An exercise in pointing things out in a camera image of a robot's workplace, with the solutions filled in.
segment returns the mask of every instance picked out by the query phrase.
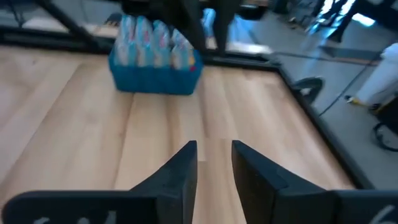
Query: gray floor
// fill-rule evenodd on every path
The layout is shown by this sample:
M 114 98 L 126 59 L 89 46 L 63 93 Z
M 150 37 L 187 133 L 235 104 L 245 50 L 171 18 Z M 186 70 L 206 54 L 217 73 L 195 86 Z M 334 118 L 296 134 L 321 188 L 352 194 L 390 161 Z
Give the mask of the gray floor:
M 91 0 L 55 2 L 78 22 L 102 24 L 111 13 L 121 11 L 117 4 L 109 2 Z M 27 18 L 38 15 L 45 16 L 45 13 L 35 10 L 25 14 Z M 9 13 L 2 11 L 0 21 L 10 21 L 10 19 L 1 19 L 3 17 L 12 18 Z M 248 29 L 249 32 L 240 32 L 242 29 Z M 294 80 L 304 77 L 323 77 L 326 81 L 325 88 L 313 104 L 320 113 L 336 99 L 355 76 L 361 73 L 362 75 L 347 91 L 347 94 L 355 94 L 374 67 L 365 68 L 364 65 L 334 62 L 320 51 L 318 46 L 380 51 L 397 38 L 393 32 L 383 27 L 378 25 L 365 27 L 356 21 L 349 25 L 340 45 L 325 40 L 330 32 L 324 29 L 313 35 L 305 35 L 298 29 L 288 28 L 281 23 L 277 15 L 268 13 L 256 22 L 236 19 L 231 28 L 230 39 L 269 45 L 279 54 L 284 67 Z M 349 154 L 376 188 L 398 189 L 398 175 L 395 175 L 395 171 L 398 170 L 398 152 L 383 151 L 373 143 L 371 128 L 377 120 L 365 108 L 348 105 L 340 99 L 322 116 L 322 119 L 348 149 Z

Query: white object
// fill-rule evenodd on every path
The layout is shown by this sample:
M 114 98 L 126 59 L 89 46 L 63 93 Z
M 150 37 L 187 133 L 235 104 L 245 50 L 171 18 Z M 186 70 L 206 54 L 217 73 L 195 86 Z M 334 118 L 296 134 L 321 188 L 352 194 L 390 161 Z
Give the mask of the white object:
M 381 56 L 383 60 L 355 96 L 368 106 L 382 103 L 398 90 L 398 44 L 386 48 Z

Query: blue plastic crate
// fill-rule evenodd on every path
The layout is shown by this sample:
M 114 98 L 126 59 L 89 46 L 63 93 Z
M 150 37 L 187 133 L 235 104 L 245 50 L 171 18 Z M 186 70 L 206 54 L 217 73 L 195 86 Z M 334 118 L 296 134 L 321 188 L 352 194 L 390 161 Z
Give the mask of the blue plastic crate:
M 173 68 L 120 66 L 115 64 L 114 51 L 109 55 L 109 68 L 116 88 L 134 93 L 191 95 L 199 80 L 203 63 L 194 50 L 195 69 L 181 71 Z

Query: black metal frame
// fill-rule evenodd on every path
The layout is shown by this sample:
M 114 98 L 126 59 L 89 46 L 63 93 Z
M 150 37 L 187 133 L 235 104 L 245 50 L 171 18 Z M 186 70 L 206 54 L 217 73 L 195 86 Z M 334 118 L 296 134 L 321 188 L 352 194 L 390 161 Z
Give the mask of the black metal frame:
M 49 0 L 34 2 L 65 26 L 68 32 L 0 26 L 0 44 L 91 54 L 108 54 L 112 50 L 114 38 L 91 35 Z
M 69 33 L 0 26 L 0 44 L 91 54 L 110 53 L 115 41 L 114 38 L 94 37 L 84 28 L 78 26 L 73 19 L 69 18 L 50 1 L 35 0 L 35 2 L 69 29 Z M 374 189 L 373 184 L 367 179 L 347 150 L 339 143 L 334 134 L 329 131 L 327 125 L 318 117 L 317 113 L 300 94 L 298 87 L 295 86 L 295 83 L 290 79 L 282 65 L 273 56 L 239 52 L 227 52 L 224 55 L 219 55 L 216 50 L 208 50 L 202 55 L 202 59 L 205 65 L 246 68 L 278 74 L 354 185 L 359 189 Z

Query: light wood surface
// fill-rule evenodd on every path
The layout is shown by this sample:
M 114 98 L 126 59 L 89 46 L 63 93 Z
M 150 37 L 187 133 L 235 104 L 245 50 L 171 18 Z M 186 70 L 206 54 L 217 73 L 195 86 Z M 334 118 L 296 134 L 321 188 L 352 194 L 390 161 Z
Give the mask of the light wood surface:
M 191 96 L 121 93 L 105 56 L 0 47 L 0 207 L 37 189 L 130 189 L 198 141 L 194 223 L 245 223 L 239 139 L 326 189 L 353 185 L 274 73 L 205 67 Z

